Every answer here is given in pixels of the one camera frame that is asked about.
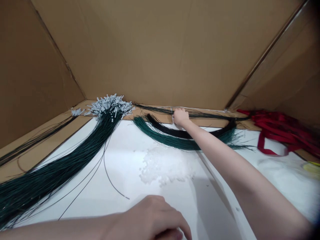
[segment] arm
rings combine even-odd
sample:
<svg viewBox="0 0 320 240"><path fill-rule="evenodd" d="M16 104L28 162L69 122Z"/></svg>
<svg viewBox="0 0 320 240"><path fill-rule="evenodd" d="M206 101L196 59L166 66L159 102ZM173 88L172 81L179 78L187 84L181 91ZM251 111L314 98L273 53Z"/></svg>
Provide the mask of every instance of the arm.
<svg viewBox="0 0 320 240"><path fill-rule="evenodd" d="M254 234L261 239L300 239L308 220L247 160L176 109L174 122L183 127L235 194Z"/></svg>
<svg viewBox="0 0 320 240"><path fill-rule="evenodd" d="M147 196L124 213L36 223L0 232L3 240L192 240L182 214L161 196Z"/></svg>

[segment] green wire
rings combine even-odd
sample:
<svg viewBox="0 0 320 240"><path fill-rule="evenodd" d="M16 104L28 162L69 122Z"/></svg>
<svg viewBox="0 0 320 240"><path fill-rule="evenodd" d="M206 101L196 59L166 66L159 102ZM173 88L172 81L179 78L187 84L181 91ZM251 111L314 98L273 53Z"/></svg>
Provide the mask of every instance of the green wire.
<svg viewBox="0 0 320 240"><path fill-rule="evenodd" d="M121 113L111 113L108 109L99 117L93 132L73 152L0 184L0 230L29 217L93 159L121 120Z"/></svg>
<svg viewBox="0 0 320 240"><path fill-rule="evenodd" d="M187 150L192 152L201 152L200 147L193 139L178 138L170 135L161 134L157 129L151 129L151 127L145 122L144 118L141 116L136 116L133 118L134 124L149 137L155 141L165 144L170 147L174 147L181 150ZM248 149L248 145L236 145L235 141L238 137L235 135L235 128L226 132L219 137L219 140L227 144L232 149Z"/></svg>

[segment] forearm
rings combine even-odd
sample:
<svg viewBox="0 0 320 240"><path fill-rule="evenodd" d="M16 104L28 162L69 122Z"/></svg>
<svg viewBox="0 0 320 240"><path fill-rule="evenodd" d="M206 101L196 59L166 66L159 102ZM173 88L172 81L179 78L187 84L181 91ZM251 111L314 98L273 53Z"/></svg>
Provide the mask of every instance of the forearm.
<svg viewBox="0 0 320 240"><path fill-rule="evenodd" d="M115 214L32 224L0 232L3 240L101 240L115 221Z"/></svg>
<svg viewBox="0 0 320 240"><path fill-rule="evenodd" d="M257 239L298 237L308 230L306 218L241 155L190 120L182 127L230 186Z"/></svg>

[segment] white surface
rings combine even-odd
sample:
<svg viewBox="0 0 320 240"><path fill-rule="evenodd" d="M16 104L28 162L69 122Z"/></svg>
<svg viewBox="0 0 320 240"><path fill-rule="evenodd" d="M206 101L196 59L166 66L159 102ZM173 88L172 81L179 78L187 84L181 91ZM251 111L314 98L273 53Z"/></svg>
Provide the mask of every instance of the white surface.
<svg viewBox="0 0 320 240"><path fill-rule="evenodd" d="M75 148L90 134L95 124L95 119L89 121L60 146L52 154L55 158L50 156L49 161ZM257 145L259 132L238 131L240 134L243 133L240 142ZM60 192L41 206L32 217L21 221L17 226L57 220L61 216L74 218L123 212L146 195L157 194L164 196L171 206L181 211L191 227L194 240L255 239L231 189L203 154L163 147L141 132L131 121L126 120L120 122L107 143L104 158L102 149ZM277 153L282 153L284 150L283 145L269 140L266 140L266 147L270 147ZM270 157L257 150L238 150L238 152L261 172L269 166L268 161L258 166L259 160ZM157 173L154 173L152 168L149 169L151 173L147 178L147 182L151 182L149 184L142 181L140 175L147 167L145 160L149 160L151 164L152 158L155 159L153 163L159 166ZM302 161L294 153L284 157L286 158ZM182 169L177 171L176 166L182 166ZM161 178L163 171L171 171L168 174L171 177L167 178L163 175ZM108 176L115 188L125 197L112 187ZM159 176L157 179L151 181L151 178L157 176ZM302 200L307 201L308 204L300 205L301 199L292 202L307 217L315 216L310 214L317 209L315 204L318 204L317 196L310 195L312 191L314 193L315 185L311 186L310 182L305 185L301 183L297 189L297 186L293 186L288 181L279 182L273 175L272 178L271 182L276 183L276 187L280 190L294 189L294 191L288 190L285 194L291 201L300 194L300 188L304 188L305 197Z"/></svg>

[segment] dark green wire bundle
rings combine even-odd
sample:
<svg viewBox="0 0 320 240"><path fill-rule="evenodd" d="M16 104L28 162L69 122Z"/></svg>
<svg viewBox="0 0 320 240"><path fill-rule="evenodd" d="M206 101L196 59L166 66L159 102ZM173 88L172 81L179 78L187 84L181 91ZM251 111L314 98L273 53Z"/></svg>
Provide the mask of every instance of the dark green wire bundle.
<svg viewBox="0 0 320 240"><path fill-rule="evenodd" d="M146 114L145 117L154 128L156 128L157 130L159 130L162 133L165 133L167 135L171 135L173 137L192 139L191 135L187 131L182 131L182 130L177 130L177 129L166 127L164 124L160 123L160 121L155 116L151 115L150 113ZM237 126L236 121L231 120L231 121L229 121L229 123L225 127L218 129L218 130L215 130L215 131L211 131L209 133L212 134L213 136L219 138L220 136L222 136L226 132L232 130L236 126Z"/></svg>
<svg viewBox="0 0 320 240"><path fill-rule="evenodd" d="M93 132L71 153L0 184L0 230L13 227L72 180L100 151L132 104L111 95L92 104L87 114L97 115Z"/></svg>
<svg viewBox="0 0 320 240"><path fill-rule="evenodd" d="M69 123L71 123L73 120L75 120L83 112L84 112L84 110L82 111L81 109L73 110L72 116L70 116L69 118L63 120L60 123L54 124L53 127L47 129L45 132L43 132L37 136L33 136L28 141L21 144L19 147L16 147L15 149L10 151L9 153L3 155L2 157L0 157L0 167L5 165L6 163L10 162L11 160L17 158L18 156L21 156L21 154L23 154L24 152L26 152L27 150L29 150L33 146L36 146L37 144L48 139L53 134L59 132L62 128L64 128Z"/></svg>
<svg viewBox="0 0 320 240"><path fill-rule="evenodd" d="M170 135L162 134L157 129L152 129L148 123L145 122L144 117L137 116L133 118L134 124L145 134L151 137L153 140L165 144L170 147L174 147L181 150L187 150L191 152L200 152L201 149L193 139L178 138ZM227 144L232 149L244 149L251 146L236 145L238 137L235 135L235 127L219 136L218 139Z"/></svg>
<svg viewBox="0 0 320 240"><path fill-rule="evenodd" d="M173 115L174 111L165 109L165 108L159 108L159 107L151 107L148 105L133 103L134 106L139 107L141 109L149 110L151 112L157 112L161 114L168 114ZM223 116L219 114L213 114L213 113L203 113L196 109L188 109L189 112L189 118L215 118L215 119L222 119L222 120L235 120L235 121L245 121L251 118L251 116L247 117L229 117L229 116Z"/></svg>

